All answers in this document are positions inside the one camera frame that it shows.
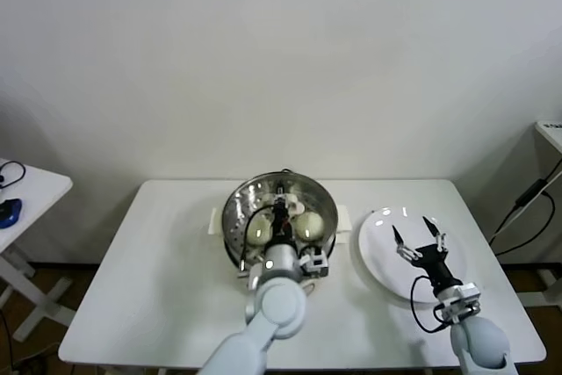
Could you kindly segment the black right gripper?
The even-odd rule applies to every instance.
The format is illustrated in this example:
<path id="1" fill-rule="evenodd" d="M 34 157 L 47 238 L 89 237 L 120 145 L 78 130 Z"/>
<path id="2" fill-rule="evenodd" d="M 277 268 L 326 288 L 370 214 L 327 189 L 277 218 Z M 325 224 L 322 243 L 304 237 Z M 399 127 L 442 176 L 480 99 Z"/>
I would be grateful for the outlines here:
<path id="1" fill-rule="evenodd" d="M 406 245 L 396 226 L 392 225 L 396 252 L 415 268 L 424 270 L 433 293 L 439 294 L 450 287 L 461 285 L 461 280 L 453 276 L 445 262 L 449 253 L 445 244 L 446 234 L 442 233 L 431 219 L 425 216 L 422 219 L 436 243 L 413 250 Z"/>

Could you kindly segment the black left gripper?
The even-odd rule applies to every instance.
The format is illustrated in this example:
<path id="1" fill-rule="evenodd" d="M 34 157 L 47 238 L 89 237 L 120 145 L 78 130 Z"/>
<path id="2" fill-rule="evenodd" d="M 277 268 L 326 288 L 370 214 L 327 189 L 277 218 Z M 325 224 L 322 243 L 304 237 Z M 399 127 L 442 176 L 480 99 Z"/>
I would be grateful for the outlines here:
<path id="1" fill-rule="evenodd" d="M 293 244 L 292 226 L 286 209 L 286 194 L 274 196 L 272 236 L 270 244 Z"/>

